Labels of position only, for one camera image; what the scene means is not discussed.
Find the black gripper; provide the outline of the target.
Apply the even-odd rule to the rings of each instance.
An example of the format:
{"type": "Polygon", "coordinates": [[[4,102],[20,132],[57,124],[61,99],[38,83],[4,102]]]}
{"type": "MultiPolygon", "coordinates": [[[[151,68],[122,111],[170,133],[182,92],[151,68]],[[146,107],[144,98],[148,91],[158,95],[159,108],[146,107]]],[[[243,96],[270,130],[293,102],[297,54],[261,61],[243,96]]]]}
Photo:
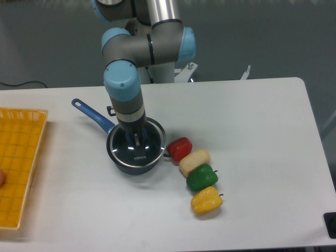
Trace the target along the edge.
{"type": "Polygon", "coordinates": [[[120,117],[117,117],[119,127],[125,131],[133,135],[134,142],[136,146],[140,146],[140,139],[139,136],[141,137],[141,142],[143,143],[146,140],[146,115],[143,115],[141,118],[132,121],[132,122],[126,122],[120,117]]]}

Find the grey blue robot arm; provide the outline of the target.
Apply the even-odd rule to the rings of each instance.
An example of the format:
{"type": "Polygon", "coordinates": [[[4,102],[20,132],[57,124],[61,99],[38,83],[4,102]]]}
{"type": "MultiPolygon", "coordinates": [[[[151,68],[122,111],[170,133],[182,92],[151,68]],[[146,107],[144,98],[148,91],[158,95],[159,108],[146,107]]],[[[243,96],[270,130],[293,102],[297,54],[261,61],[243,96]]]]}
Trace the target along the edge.
{"type": "Polygon", "coordinates": [[[138,69],[187,61],[196,54],[195,35],[182,23],[177,1],[92,1],[107,21],[132,18],[149,31],[111,28],[101,38],[106,68],[103,83],[119,126],[137,145],[144,140],[146,115],[138,69]]]}

